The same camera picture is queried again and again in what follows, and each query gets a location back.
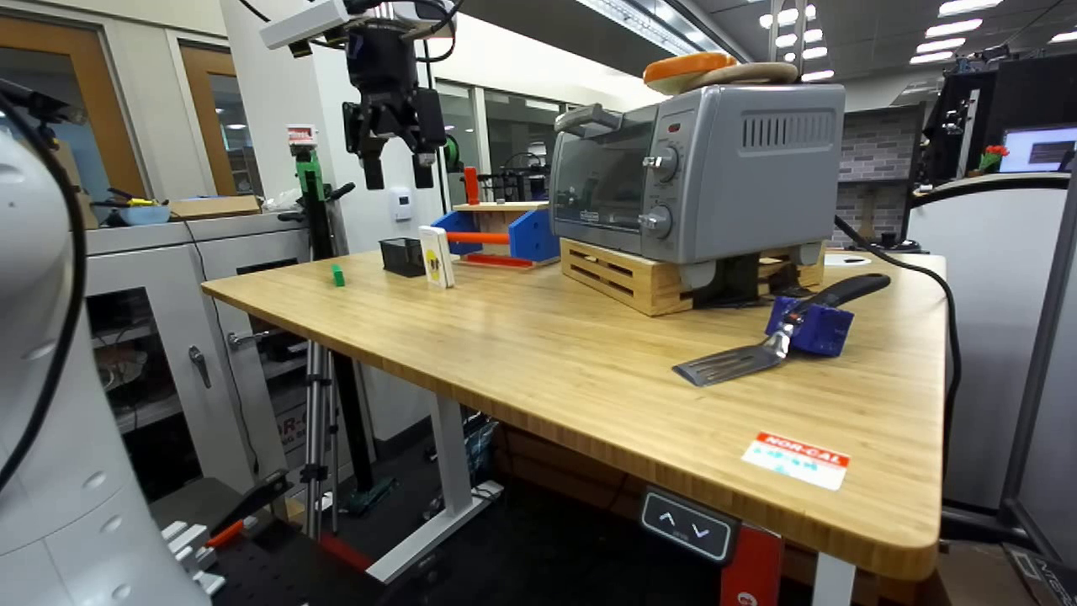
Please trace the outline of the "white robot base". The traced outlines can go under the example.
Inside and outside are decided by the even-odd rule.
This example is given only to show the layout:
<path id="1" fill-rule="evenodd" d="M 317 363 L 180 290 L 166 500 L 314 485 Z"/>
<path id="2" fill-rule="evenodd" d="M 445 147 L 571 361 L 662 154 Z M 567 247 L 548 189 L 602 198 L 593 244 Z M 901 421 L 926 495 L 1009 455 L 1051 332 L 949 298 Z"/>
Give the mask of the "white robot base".
<path id="1" fill-rule="evenodd" d="M 0 606 L 208 606 L 147 511 L 83 321 L 70 107 L 0 96 Z"/>

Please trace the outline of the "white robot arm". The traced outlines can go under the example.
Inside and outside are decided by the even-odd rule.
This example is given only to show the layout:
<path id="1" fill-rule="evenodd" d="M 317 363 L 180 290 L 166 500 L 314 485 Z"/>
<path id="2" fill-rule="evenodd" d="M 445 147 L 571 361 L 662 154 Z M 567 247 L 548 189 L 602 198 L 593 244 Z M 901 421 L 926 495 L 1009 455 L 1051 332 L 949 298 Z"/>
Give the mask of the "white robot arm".
<path id="1" fill-rule="evenodd" d="M 311 0 L 302 11 L 268 19 L 253 0 L 239 0 L 261 24 L 268 52 L 311 58 L 317 45 L 347 61 L 357 100 L 344 100 L 344 144 L 359 159 L 365 182 L 384 189 L 381 154 L 392 139 L 410 147 L 419 189 L 436 187 L 436 163 L 449 141 L 441 97 L 419 80 L 419 40 L 455 35 L 445 0 Z"/>

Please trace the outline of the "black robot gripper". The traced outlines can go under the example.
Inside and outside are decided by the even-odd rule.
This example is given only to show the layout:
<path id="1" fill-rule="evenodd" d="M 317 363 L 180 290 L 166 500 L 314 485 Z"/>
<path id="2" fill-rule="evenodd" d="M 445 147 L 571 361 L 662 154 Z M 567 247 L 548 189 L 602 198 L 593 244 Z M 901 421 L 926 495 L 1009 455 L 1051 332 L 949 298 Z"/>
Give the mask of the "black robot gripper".
<path id="1" fill-rule="evenodd" d="M 347 147 L 359 154 L 367 189 L 384 189 L 381 152 L 402 139 L 413 159 L 413 187 L 436 189 L 436 163 L 445 144 L 441 97 L 419 86 L 413 47 L 386 26 L 347 36 L 347 73 L 359 90 L 344 107 Z"/>

